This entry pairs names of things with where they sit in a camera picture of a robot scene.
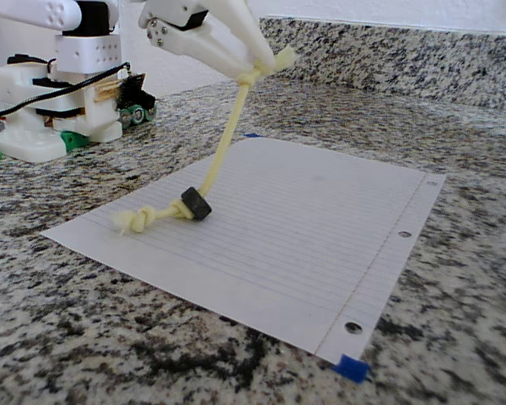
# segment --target small black block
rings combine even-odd
[[[195,187],[189,187],[182,193],[181,197],[184,204],[195,216],[195,219],[199,221],[205,219],[212,212],[212,207],[202,198]]]

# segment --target white paper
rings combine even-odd
[[[205,220],[116,232],[113,213],[165,208],[200,186],[211,161],[44,235],[332,363],[358,358],[444,176],[253,138],[230,148]],[[348,332],[350,321],[362,332]]]

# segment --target paper hole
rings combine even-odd
[[[352,335],[359,335],[362,333],[362,327],[359,326],[356,322],[347,322],[345,324],[345,329],[347,329],[347,332],[351,333]]]

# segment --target speckled granite surface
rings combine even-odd
[[[173,95],[113,143],[0,161],[0,404],[506,404],[506,111],[284,80],[251,96],[238,133],[448,176],[360,386],[40,236],[213,153],[234,95]]]
[[[506,109],[506,35],[268,18],[274,49],[302,56],[287,78]]]

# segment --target granite backsplash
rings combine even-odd
[[[261,28],[300,55],[283,77],[506,109],[506,35],[287,18]]]

